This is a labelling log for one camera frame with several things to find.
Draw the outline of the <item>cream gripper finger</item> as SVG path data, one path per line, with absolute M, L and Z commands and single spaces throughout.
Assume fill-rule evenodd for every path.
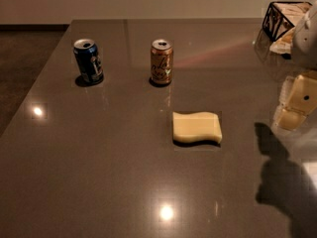
M 288 110 L 279 105 L 273 116 L 273 123 L 284 130 L 296 130 L 306 120 L 306 116 L 294 110 Z

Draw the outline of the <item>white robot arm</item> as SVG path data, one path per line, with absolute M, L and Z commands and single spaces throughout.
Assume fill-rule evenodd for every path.
M 290 46 L 294 63 L 305 71 L 288 76 L 281 88 L 274 123 L 296 130 L 317 108 L 317 4 L 304 14 L 294 28 Z

